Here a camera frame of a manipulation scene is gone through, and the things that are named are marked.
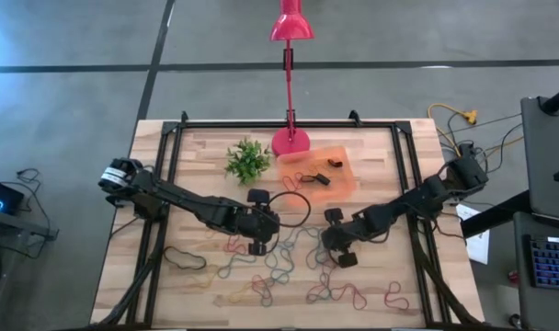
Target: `potted plant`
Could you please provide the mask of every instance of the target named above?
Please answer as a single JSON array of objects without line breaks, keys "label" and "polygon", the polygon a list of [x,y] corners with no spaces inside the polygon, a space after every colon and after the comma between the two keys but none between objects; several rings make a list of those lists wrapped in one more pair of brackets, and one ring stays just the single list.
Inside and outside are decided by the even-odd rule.
[{"label": "potted plant", "polygon": [[233,174],[240,180],[241,185],[249,185],[255,182],[261,173],[269,169],[269,146],[261,150],[261,143],[250,142],[246,137],[235,145],[238,150],[232,152],[228,149],[229,157],[226,175]]}]

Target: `computer keyboard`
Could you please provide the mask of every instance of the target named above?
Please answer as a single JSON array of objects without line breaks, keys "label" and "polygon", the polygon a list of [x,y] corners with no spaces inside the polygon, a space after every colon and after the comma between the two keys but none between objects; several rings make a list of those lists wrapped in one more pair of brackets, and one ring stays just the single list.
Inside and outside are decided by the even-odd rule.
[{"label": "computer keyboard", "polygon": [[559,290],[559,238],[527,238],[530,243],[532,286]]}]

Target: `red desk lamp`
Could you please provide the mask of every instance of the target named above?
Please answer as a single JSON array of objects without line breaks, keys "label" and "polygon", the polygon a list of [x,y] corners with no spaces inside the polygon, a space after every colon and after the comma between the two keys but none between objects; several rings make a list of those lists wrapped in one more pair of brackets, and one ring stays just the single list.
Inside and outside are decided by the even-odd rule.
[{"label": "red desk lamp", "polygon": [[302,15],[302,0],[280,0],[281,14],[273,25],[270,39],[272,41],[286,40],[283,53],[283,66],[286,71],[288,86],[288,126],[279,129],[271,141],[271,150],[275,155],[308,151],[310,139],[302,129],[296,128],[294,109],[291,106],[291,68],[293,66],[293,49],[291,40],[313,39],[314,32],[306,17]]}]

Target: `concrete floor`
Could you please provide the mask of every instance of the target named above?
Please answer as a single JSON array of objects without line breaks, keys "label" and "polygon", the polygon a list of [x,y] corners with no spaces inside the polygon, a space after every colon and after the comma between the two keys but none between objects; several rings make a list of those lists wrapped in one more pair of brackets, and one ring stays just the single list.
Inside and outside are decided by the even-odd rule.
[{"label": "concrete floor", "polygon": [[[559,66],[495,64],[559,60],[558,0],[304,0],[303,6],[317,38],[295,43],[296,62],[490,62],[300,70],[294,74],[300,118],[344,118],[353,108],[365,118],[425,117],[428,105],[442,102],[478,109],[484,122],[518,113],[522,97],[559,90]],[[0,0],[0,66],[149,64],[164,10],[165,0]],[[277,63],[282,45],[269,42],[268,32],[278,12],[277,0],[177,0],[161,63]],[[148,76],[0,74],[0,180],[37,167],[40,199],[61,229],[38,260],[19,263],[0,330],[89,320],[114,214],[97,178],[112,157],[128,153]],[[177,119],[182,110],[194,119],[277,118],[285,109],[283,84],[279,71],[159,73],[147,118]],[[438,124],[449,116],[438,110]],[[492,146],[518,123],[462,131],[458,139]],[[454,127],[463,126],[456,119]],[[497,203],[527,188],[522,143],[506,150],[503,167],[490,177],[471,200]],[[41,220],[37,213],[25,217]],[[496,228],[489,265],[473,264],[486,320],[495,325],[519,309],[517,291],[506,282],[515,267],[512,237],[511,224]]]}]

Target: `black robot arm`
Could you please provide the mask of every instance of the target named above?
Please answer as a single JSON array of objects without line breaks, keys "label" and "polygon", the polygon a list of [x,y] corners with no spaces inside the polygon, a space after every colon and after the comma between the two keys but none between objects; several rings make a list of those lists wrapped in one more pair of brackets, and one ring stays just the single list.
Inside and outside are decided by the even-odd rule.
[{"label": "black robot arm", "polygon": [[192,212],[212,230],[251,238],[251,255],[264,256],[265,244],[280,230],[280,217],[268,206],[269,192],[261,189],[249,190],[247,201],[254,206],[225,197],[202,197],[154,177],[139,161],[126,158],[114,159],[98,185],[109,194],[107,201],[131,201],[135,214],[145,220],[158,222],[164,217],[164,203],[169,203]]},{"label": "black robot arm", "polygon": [[[440,174],[445,169],[447,176],[441,179]],[[350,222],[341,222],[343,212],[339,208],[325,211],[330,226],[322,233],[323,245],[342,253],[337,261],[341,268],[355,266],[357,257],[348,251],[354,241],[385,241],[390,226],[409,211],[420,211],[419,216],[435,219],[442,211],[444,201],[464,199],[484,188],[487,181],[488,177],[477,161],[471,155],[462,156],[448,162],[436,175],[426,178],[421,185],[399,198],[354,213]],[[382,234],[386,234],[386,237],[374,240]]]}]

